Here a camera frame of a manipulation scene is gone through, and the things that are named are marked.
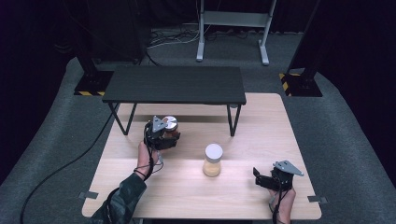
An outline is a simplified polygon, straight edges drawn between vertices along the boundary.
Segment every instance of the human hand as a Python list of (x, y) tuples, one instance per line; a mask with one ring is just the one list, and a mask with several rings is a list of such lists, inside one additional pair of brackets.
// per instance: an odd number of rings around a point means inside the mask
[[(143, 180), (149, 174), (149, 151), (146, 144), (142, 141), (139, 143), (138, 148), (138, 157), (137, 157), (137, 166), (135, 169), (135, 173), (140, 176)], [(159, 152), (154, 150), (152, 152), (152, 159), (154, 160), (154, 164), (157, 163), (159, 157)]]
[[(279, 202), (279, 193), (275, 190), (268, 189), (272, 198), (272, 203), (270, 204), (272, 210), (276, 207)], [(280, 224), (290, 224), (291, 208), (294, 204), (294, 199), (296, 197), (296, 191), (291, 188), (289, 191), (282, 191), (283, 197), (279, 206), (279, 213), (277, 214), (277, 222)]]

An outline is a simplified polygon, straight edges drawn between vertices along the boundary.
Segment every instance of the black cable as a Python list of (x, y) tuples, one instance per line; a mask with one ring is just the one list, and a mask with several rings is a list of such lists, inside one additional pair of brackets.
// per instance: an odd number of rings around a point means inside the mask
[(234, 36), (236, 36), (239, 39), (246, 39), (248, 38), (248, 32), (242, 32), (245, 33), (245, 35), (239, 35), (239, 34), (234, 34)]
[(151, 35), (153, 35), (153, 37), (149, 41), (148, 48), (154, 48), (163, 44), (183, 43), (180, 41), (181, 38), (197, 36), (197, 34), (195, 34), (193, 31), (188, 29), (186, 29), (183, 32), (179, 32), (175, 35), (164, 35), (163, 32), (161, 31), (153, 31), (151, 32)]
[(161, 66), (159, 63), (155, 62), (154, 60), (152, 60), (152, 58), (149, 56), (148, 52), (146, 51), (146, 55), (148, 56), (149, 60), (154, 63), (157, 66)]
[(32, 196), (35, 194), (35, 192), (47, 181), (49, 180), (53, 175), (58, 174), (60, 171), (62, 171), (62, 169), (66, 168), (67, 166), (73, 164), (74, 162), (78, 161), (79, 159), (81, 159), (83, 156), (85, 156), (92, 148), (93, 146), (96, 144), (97, 140), (99, 139), (99, 137), (102, 135), (103, 131), (105, 130), (105, 127), (107, 126), (107, 124), (109, 123), (110, 119), (112, 117), (112, 114), (110, 114), (110, 116), (108, 117), (105, 125), (102, 127), (102, 130), (99, 132), (99, 134), (96, 136), (95, 140), (93, 140), (92, 144), (88, 147), (87, 150), (85, 150), (81, 155), (79, 155), (78, 157), (76, 157), (75, 159), (73, 159), (72, 161), (68, 162), (66, 165), (62, 166), (61, 168), (58, 168), (56, 171), (52, 172), (50, 175), (48, 175), (47, 177), (45, 177), (40, 183), (38, 183), (37, 186), (35, 186), (35, 188), (30, 192), (30, 194), (27, 196), (26, 200), (24, 201), (22, 210), (21, 210), (21, 214), (20, 214), (20, 223), (23, 224), (23, 215), (24, 215), (24, 210), (26, 208), (26, 205), (29, 203), (29, 200), (32, 198)]
[(286, 194), (288, 194), (288, 192), (289, 192), (289, 190), (287, 190), (286, 193), (285, 193), (285, 195), (282, 196), (282, 183), (280, 182), (281, 180), (280, 180), (278, 174), (276, 174), (276, 178), (277, 178), (278, 184), (279, 184), (279, 192), (278, 192), (279, 198), (278, 198), (277, 205), (275, 206), (274, 211), (272, 211), (272, 212), (273, 212), (273, 223), (274, 223), (274, 224), (277, 223), (277, 217), (276, 217), (276, 215), (277, 215), (277, 213), (279, 213), (280, 202), (282, 202), (283, 198), (285, 198)]
[[(146, 144), (147, 141), (148, 141), (148, 140), (147, 140), (147, 137), (146, 137), (146, 131), (148, 130), (148, 127), (149, 127), (149, 124), (146, 124), (145, 129), (144, 129), (144, 131), (143, 131), (143, 142), (144, 142), (145, 144)], [(149, 154), (150, 157), (152, 157), (152, 151), (153, 151), (153, 149), (152, 149), (151, 147), (148, 147), (148, 154)], [(160, 164), (158, 164), (158, 163), (155, 163), (155, 164), (154, 164), (154, 166), (157, 166), (157, 165), (161, 165), (161, 167), (160, 167), (158, 170), (153, 171), (153, 172), (152, 172), (153, 174), (159, 172), (159, 171), (163, 168), (163, 161), (160, 161)], [(149, 166), (149, 165), (136, 167), (136, 169), (137, 169), (137, 168), (142, 168), (142, 167), (147, 167), (147, 166)]]

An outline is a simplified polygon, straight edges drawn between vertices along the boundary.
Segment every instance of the black speaker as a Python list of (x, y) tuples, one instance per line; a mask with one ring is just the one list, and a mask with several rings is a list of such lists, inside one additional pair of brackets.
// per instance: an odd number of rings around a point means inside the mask
[(145, 55), (151, 25), (148, 1), (89, 0), (89, 52), (96, 61), (138, 62)]

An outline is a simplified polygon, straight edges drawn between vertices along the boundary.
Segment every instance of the gray carpet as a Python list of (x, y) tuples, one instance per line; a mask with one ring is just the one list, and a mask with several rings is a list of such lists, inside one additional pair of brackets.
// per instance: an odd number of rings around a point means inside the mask
[[(195, 61), (197, 41), (164, 45), (148, 54), (161, 65), (239, 66), (248, 92), (282, 96), (315, 192), (322, 218), (293, 223), (395, 223), (396, 191), (338, 90), (324, 76), (315, 80), (320, 98), (285, 96), (278, 74), (285, 72), (301, 35), (269, 35), (269, 66), (262, 66), (257, 40), (235, 36), (206, 41), (204, 61)], [(98, 64), (102, 70), (119, 63)], [(141, 65), (153, 65), (145, 58)], [(101, 97), (74, 96), (83, 71), (76, 59), (67, 66), (51, 111), (6, 181), (0, 187), (0, 223), (18, 223), (23, 203), (46, 176), (86, 151), (110, 115)], [(110, 131), (80, 160), (62, 169), (33, 195), (25, 223), (83, 223), (81, 191), (89, 189)], [(251, 221), (153, 220), (154, 223), (251, 223)]]

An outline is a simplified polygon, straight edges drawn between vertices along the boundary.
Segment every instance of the table leg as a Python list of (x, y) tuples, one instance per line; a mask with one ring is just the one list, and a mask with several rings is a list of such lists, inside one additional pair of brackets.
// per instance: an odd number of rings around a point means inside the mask
[(230, 105), (227, 105), (228, 124), (230, 125), (230, 134), (231, 134), (232, 137), (235, 135), (236, 125), (238, 124), (239, 114), (241, 112), (241, 107), (242, 107), (241, 105), (238, 105), (238, 108), (236, 109), (235, 120), (233, 122), (232, 119), (231, 119)]
[(268, 12), (268, 19), (267, 19), (267, 23), (265, 24), (264, 35), (262, 36), (262, 39), (259, 40), (260, 53), (262, 54), (262, 64), (264, 64), (265, 66), (268, 66), (270, 64), (268, 60), (267, 49), (265, 48), (265, 42), (267, 41), (268, 33), (270, 32), (270, 26), (274, 15), (275, 4), (276, 4), (276, 0), (273, 0), (270, 6), (270, 11)]
[(121, 124), (120, 118), (117, 115), (117, 111), (116, 111), (116, 108), (113, 106), (113, 103), (108, 103), (108, 106), (110, 107), (110, 110), (114, 116), (114, 119), (116, 119), (116, 122), (119, 124), (122, 133), (124, 135), (128, 135), (129, 129), (131, 128), (132, 119), (134, 118), (134, 111), (136, 110), (137, 104), (134, 104), (134, 108), (132, 108), (131, 115), (129, 116), (128, 124), (126, 126), (126, 130), (123, 128), (123, 126)]
[(205, 47), (205, 31), (204, 31), (204, 0), (201, 1), (201, 13), (199, 17), (199, 43), (197, 51), (197, 62), (201, 62), (204, 59), (204, 47)]

